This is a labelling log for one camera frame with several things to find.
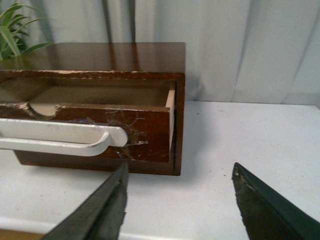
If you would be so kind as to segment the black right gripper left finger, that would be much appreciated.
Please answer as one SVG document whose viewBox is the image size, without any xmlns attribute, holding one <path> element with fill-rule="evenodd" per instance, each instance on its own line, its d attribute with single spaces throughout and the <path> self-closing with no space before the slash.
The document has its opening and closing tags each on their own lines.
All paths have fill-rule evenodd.
<svg viewBox="0 0 320 240">
<path fill-rule="evenodd" d="M 117 240 L 127 206 L 128 164 L 121 164 L 43 240 Z"/>
</svg>

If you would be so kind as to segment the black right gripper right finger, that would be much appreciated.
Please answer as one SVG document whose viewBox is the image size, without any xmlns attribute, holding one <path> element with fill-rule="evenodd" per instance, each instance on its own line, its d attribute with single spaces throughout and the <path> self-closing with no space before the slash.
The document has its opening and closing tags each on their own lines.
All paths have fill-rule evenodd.
<svg viewBox="0 0 320 240">
<path fill-rule="evenodd" d="M 236 162 L 236 203 L 251 240 L 318 240 L 320 223 Z"/>
</svg>

